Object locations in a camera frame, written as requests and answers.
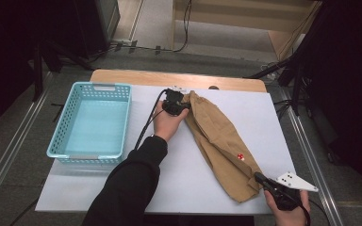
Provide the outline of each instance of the metal rail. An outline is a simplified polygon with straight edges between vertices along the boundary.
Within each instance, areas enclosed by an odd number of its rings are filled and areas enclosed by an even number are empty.
[[[45,102],[48,90],[50,89],[53,80],[54,76],[52,75],[52,73],[48,73],[45,76],[45,90],[41,94],[40,98],[36,102],[33,102],[28,108],[28,111],[26,112],[22,123],[20,124],[19,128],[11,139],[10,144],[6,148],[5,152],[2,154],[2,157],[0,159],[0,185],[4,181],[11,164],[13,163],[17,153],[22,147],[22,144],[28,134],[29,129],[34,123],[34,120],[37,118],[38,113],[40,112],[41,107]]]
[[[289,93],[281,89],[281,96],[284,100],[290,100]],[[311,175],[313,177],[314,183],[319,188],[319,195],[324,207],[324,211],[327,214],[328,219],[330,220],[331,225],[343,226],[342,218],[337,209],[336,202],[334,201],[333,195],[328,184],[325,182],[324,176],[322,174],[319,163],[317,162],[317,157],[311,148],[310,142],[305,134],[304,127],[302,125],[301,119],[297,117],[293,110],[290,108],[288,110],[290,120],[292,122],[293,128],[295,129],[296,135],[301,144],[304,158],[310,169]]]

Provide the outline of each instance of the black cable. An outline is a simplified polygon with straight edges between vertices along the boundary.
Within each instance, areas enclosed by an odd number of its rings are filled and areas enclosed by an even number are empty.
[[[301,27],[307,20],[308,18],[310,18],[310,16],[316,11],[317,9],[317,4],[319,2],[316,3],[316,5],[313,7],[313,10],[311,10],[311,12],[308,14],[308,16],[301,21],[301,24],[299,24],[298,27],[296,27],[293,31],[292,31],[292,35],[290,36],[289,40],[287,41],[287,43],[284,45],[284,48],[281,50],[281,52],[278,54],[278,58],[280,58],[281,54],[284,52],[285,48],[287,48],[287,45],[292,41],[292,37],[293,34],[295,34],[295,32],[299,29],[299,27]]]
[[[177,50],[168,50],[168,49],[154,49],[149,47],[140,47],[140,46],[122,46],[121,48],[128,48],[128,49],[143,49],[143,50],[154,50],[154,51],[160,51],[160,52],[172,52],[172,53],[178,53],[184,50],[184,48],[187,46],[188,43],[188,28],[189,28],[189,17],[190,17],[190,11],[192,9],[192,0],[188,1],[187,7],[184,12],[184,31],[185,31],[185,40],[184,44],[181,46],[181,48]]]
[[[160,111],[160,112],[158,112],[158,113],[154,116],[157,103],[158,103],[158,101],[160,100],[161,95],[163,95],[163,93],[166,92],[167,90],[168,90],[168,89],[164,89],[164,90],[162,90],[162,91],[158,94],[157,99],[156,99],[155,104],[154,104],[154,107],[152,108],[151,114],[149,114],[148,121],[145,123],[145,126],[143,126],[142,131],[140,132],[140,137],[138,137],[138,140],[137,140],[137,143],[135,144],[134,150],[137,150],[137,149],[138,149],[138,147],[139,147],[139,145],[140,145],[140,141],[142,140],[143,135],[145,135],[146,129],[148,128],[149,124],[153,121],[153,119],[154,119],[159,113],[162,112],[162,111]]]
[[[307,209],[304,208],[304,205],[302,204],[302,201],[300,199],[296,200],[295,198],[292,198],[289,194],[287,194],[286,192],[284,192],[281,189],[279,189],[278,191],[280,193],[282,193],[284,196],[286,196],[287,198],[289,198],[290,200],[294,201],[296,204],[298,204],[299,207],[302,208],[302,210],[304,211],[304,216],[306,218],[306,226],[310,226],[310,224],[311,224],[310,214],[308,213]]]
[[[331,226],[330,219],[327,217],[327,214],[325,213],[325,211],[324,211],[317,203],[315,203],[314,201],[312,201],[312,200],[310,200],[310,199],[309,199],[309,201],[310,201],[311,203],[313,203],[314,205],[316,205],[316,206],[322,211],[322,213],[325,215],[325,218],[327,219],[328,226]]]
[[[40,198],[37,198],[35,201],[33,201],[31,204],[29,204],[26,209],[19,215],[17,216],[16,219],[14,219],[11,223],[10,223],[10,226],[13,226],[14,224],[16,224],[17,221],[19,221],[19,219],[28,212],[28,210],[30,210],[35,204],[37,204],[38,200]]]

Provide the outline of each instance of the person's hand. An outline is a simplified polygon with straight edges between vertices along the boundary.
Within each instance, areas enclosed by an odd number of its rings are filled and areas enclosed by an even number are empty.
[[[155,135],[164,138],[167,142],[178,129],[180,122],[188,115],[189,110],[184,109],[179,116],[172,116],[162,108],[163,102],[159,101],[156,106],[154,119]]]
[[[310,205],[308,202],[308,192],[302,190],[301,200],[304,208],[307,212],[310,212]],[[296,207],[292,211],[281,211],[277,208],[274,197],[270,191],[265,190],[264,196],[266,197],[267,205],[270,207],[275,216],[275,224],[277,226],[304,226],[306,224],[306,218],[304,211],[301,207]]]

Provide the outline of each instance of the black cord on floor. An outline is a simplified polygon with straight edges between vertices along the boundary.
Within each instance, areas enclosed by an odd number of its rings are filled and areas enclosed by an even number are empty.
[[[316,206],[322,211],[322,213],[324,214],[325,218],[327,219],[328,226],[331,226],[330,219],[327,217],[327,214],[325,214],[325,211],[324,211],[317,203],[315,203],[314,201],[312,201],[312,200],[310,200],[310,199],[309,199],[309,201],[310,201],[311,203],[313,203],[314,205],[316,205]]]
[[[14,219],[14,220],[10,223],[10,226],[13,226],[14,224],[16,224],[16,222],[19,221],[19,219],[22,218],[22,216],[23,216],[24,214],[26,214],[26,213],[28,212],[28,210],[30,210],[34,205],[37,204],[37,202],[38,202],[39,199],[40,199],[40,198],[37,198],[35,201],[33,201],[31,204],[29,204],[29,205],[26,207],[26,209],[25,209],[19,216],[17,216],[16,219]]]
[[[181,46],[181,48],[177,49],[177,50],[169,50],[169,49],[156,49],[156,48],[149,48],[149,47],[141,47],[141,46],[128,46],[128,45],[123,45],[122,43],[113,43],[113,44],[110,44],[114,47],[111,47],[109,49],[107,49],[106,51],[104,52],[101,52],[99,54],[96,54],[96,55],[91,55],[90,57],[94,57],[96,56],[95,59],[91,60],[91,61],[88,61],[87,63],[92,63],[94,61],[96,61],[99,57],[101,57],[103,54],[106,54],[110,51],[113,51],[113,50],[119,50],[121,48],[127,48],[127,49],[142,49],[142,50],[153,50],[153,51],[159,51],[159,52],[171,52],[171,53],[178,53],[178,52],[181,52],[182,50],[184,50],[184,48],[187,46],[188,44],[188,28],[189,28],[189,17],[190,17],[190,11],[192,9],[192,0],[189,0],[188,1],[188,4],[187,4],[187,7],[185,9],[185,12],[184,12],[184,32],[185,32],[185,39],[184,39],[184,44]],[[75,65],[71,62],[62,62],[64,64],[67,64],[67,65]]]

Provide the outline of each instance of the basket handle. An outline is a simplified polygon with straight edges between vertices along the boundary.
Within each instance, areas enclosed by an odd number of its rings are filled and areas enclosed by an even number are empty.
[[[114,83],[92,83],[93,89],[98,91],[115,91],[116,84]]]

